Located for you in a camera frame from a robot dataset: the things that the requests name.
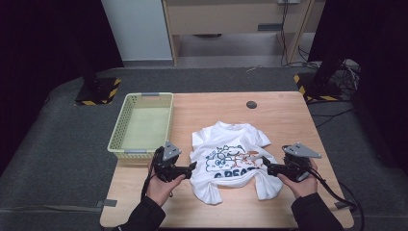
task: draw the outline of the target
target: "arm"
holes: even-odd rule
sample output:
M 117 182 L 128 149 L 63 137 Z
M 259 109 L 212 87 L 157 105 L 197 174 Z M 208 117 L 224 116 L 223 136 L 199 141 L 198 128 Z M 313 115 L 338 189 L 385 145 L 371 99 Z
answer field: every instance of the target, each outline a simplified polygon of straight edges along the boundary
M 146 196 L 132 212 L 128 221 L 113 230 L 157 230 L 165 217 L 165 211 L 150 197 Z
M 313 159 L 310 159 L 312 168 L 318 167 Z M 278 174 L 279 179 L 287 185 L 293 192 L 296 201 L 292 205 L 294 218 L 299 230 L 319 231 L 319 230 L 343 230 L 342 225 L 327 208 L 318 194 L 318 181 L 310 174 L 301 182 L 291 181 L 288 177 Z
M 150 179 L 146 196 L 132 212 L 128 221 L 114 228 L 114 231 L 157 230 L 165 219 L 166 213 L 162 206 L 168 200 L 173 189 L 180 185 L 186 176 L 180 175 L 173 181 L 166 183 L 155 175 L 154 169 L 152 173 L 153 177 Z
M 300 231 L 343 230 L 317 192 L 299 197 L 292 211 Z

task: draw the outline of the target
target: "black round sensor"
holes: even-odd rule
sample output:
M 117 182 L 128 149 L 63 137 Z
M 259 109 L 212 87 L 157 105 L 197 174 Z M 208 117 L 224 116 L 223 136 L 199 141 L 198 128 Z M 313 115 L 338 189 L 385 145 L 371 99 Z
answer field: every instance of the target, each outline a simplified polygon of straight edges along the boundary
M 249 109 L 255 109 L 258 105 L 256 104 L 255 101 L 248 101 L 246 102 L 246 107 L 248 107 Z

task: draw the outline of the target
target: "cartoon graphic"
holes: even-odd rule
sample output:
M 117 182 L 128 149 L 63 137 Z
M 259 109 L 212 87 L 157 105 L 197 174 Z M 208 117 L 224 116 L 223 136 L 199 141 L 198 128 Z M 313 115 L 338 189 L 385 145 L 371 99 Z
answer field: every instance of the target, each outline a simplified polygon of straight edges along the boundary
M 207 156 L 206 170 L 217 172 L 215 178 L 243 175 L 260 167 L 255 161 L 258 154 L 257 151 L 245 152 L 241 145 L 217 147 Z

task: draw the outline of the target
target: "wooden table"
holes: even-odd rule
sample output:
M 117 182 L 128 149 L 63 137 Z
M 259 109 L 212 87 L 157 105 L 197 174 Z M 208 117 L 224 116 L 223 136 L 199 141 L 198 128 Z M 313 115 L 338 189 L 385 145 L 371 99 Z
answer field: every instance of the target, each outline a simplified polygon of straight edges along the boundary
M 255 101 L 256 109 L 248 109 L 247 101 Z M 318 131 L 303 96 L 296 91 L 281 92 L 222 92 L 175 93 L 170 141 L 183 153 L 176 165 L 190 163 L 191 133 L 212 126 L 217 121 L 250 123 L 271 140 L 265 147 L 283 164 L 282 145 L 298 141 L 322 155 L 316 159 L 320 175 L 339 196 L 343 197 L 336 176 L 324 151 Z M 140 192 L 147 167 L 135 167 L 128 160 L 119 160 L 107 199 L 117 200 L 115 207 L 105 206 L 100 219 L 104 227 L 114 227 L 127 221 L 140 201 Z M 195 197 L 189 180 L 174 191 L 163 209 L 166 219 L 161 227 L 184 228 L 290 228 L 297 224 L 293 218 L 292 192 L 284 186 L 271 200 L 259 201 L 255 181 L 240 189 L 221 188 L 223 199 L 216 206 L 207 205 Z M 353 225 L 347 209 L 337 210 L 336 200 L 319 185 L 319 194 L 345 228 Z

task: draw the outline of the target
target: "yellow and black warning tape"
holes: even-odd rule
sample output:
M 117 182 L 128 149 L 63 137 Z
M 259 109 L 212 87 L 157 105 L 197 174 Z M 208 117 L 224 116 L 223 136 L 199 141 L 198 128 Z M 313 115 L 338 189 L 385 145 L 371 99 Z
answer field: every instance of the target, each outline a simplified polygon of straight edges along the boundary
M 120 79 L 116 79 L 107 99 L 77 101 L 76 105 L 88 105 L 89 106 L 89 105 L 97 105 L 97 104 L 109 104 L 114 100 L 117 89 L 119 88 L 119 84 L 120 84 Z
M 294 75 L 293 79 L 296 82 L 296 85 L 297 85 L 297 88 L 299 89 L 299 92 L 303 95 L 303 98 L 305 99 L 306 102 L 343 100 L 343 98 L 340 95 L 314 95 L 314 96 L 310 96 L 310 95 L 308 95 L 308 92 L 306 91 L 305 87 L 302 85 L 302 83 L 300 81 L 300 77 L 298 75 Z

